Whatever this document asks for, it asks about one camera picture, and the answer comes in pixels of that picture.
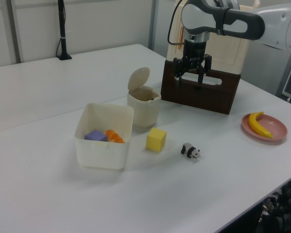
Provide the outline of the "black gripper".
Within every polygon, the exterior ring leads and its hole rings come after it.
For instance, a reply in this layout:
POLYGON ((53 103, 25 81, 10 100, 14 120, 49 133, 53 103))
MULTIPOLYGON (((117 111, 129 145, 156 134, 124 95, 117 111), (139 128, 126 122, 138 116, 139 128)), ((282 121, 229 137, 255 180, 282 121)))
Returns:
POLYGON ((198 72, 198 83, 202 84, 204 74, 211 70, 212 57, 205 54, 207 40, 199 42, 197 35, 189 35, 184 40, 182 58, 173 59, 173 75, 177 78, 177 87, 182 86, 184 73, 196 70, 198 72))

